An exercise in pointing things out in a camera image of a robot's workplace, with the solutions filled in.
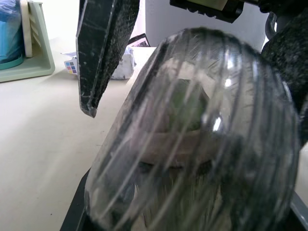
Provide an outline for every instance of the white wall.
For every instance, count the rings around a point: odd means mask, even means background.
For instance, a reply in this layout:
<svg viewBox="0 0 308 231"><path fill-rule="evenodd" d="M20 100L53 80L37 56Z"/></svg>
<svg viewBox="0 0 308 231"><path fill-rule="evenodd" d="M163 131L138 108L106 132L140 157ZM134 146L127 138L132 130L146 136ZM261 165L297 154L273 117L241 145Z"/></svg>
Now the white wall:
<svg viewBox="0 0 308 231"><path fill-rule="evenodd" d="M37 0L43 3L49 39L75 37L78 24L79 0ZM132 36L145 33L145 0L140 0L140 10Z"/></svg>
<svg viewBox="0 0 308 231"><path fill-rule="evenodd" d="M233 34L259 51L264 42L268 16L261 13L258 7L245 4L241 16L230 24L170 6L169 0L146 0L145 13L146 34L151 46L157 46L165 37L185 28L205 26Z"/></svg>

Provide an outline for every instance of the scratched plastic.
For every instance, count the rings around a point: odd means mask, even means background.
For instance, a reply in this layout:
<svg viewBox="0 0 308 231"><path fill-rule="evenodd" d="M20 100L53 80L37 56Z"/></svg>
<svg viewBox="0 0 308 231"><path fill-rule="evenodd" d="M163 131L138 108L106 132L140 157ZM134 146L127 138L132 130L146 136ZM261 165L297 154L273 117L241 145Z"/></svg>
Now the scratched plastic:
<svg viewBox="0 0 308 231"><path fill-rule="evenodd" d="M273 231L288 212L299 141L286 84L256 51L205 28L165 39L90 170L103 230Z"/></svg>

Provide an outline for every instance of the black base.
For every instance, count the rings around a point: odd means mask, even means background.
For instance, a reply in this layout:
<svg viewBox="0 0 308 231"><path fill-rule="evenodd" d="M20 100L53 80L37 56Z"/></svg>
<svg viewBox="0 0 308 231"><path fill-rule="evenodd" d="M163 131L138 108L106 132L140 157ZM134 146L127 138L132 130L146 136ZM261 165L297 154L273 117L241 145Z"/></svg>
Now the black base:
<svg viewBox="0 0 308 231"><path fill-rule="evenodd" d="M84 190L89 171L81 179L60 231L101 231L84 210ZM290 213L279 231L308 231L308 209L296 193Z"/></svg>

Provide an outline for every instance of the table surface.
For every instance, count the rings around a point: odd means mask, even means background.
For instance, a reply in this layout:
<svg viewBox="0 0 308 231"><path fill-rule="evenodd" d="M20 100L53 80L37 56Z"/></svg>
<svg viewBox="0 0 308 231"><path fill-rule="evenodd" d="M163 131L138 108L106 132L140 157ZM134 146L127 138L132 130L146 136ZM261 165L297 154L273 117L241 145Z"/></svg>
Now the table surface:
<svg viewBox="0 0 308 231"><path fill-rule="evenodd" d="M129 80L111 80L95 119L79 108L77 77L61 52L74 43L55 39L52 76L0 83L0 225L5 231L58 231L140 69L154 48L134 48ZM308 145L296 191L308 204Z"/></svg>

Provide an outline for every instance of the light green tray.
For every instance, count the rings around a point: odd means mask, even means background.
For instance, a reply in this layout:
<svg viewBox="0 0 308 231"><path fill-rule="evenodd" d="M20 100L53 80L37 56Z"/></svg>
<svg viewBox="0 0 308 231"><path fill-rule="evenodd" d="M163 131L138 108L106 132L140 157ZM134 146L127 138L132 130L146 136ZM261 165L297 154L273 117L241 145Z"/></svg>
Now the light green tray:
<svg viewBox="0 0 308 231"><path fill-rule="evenodd" d="M42 3L29 1L28 5L32 31L33 58L25 58L22 64L1 70L0 82L51 75L55 70Z"/></svg>

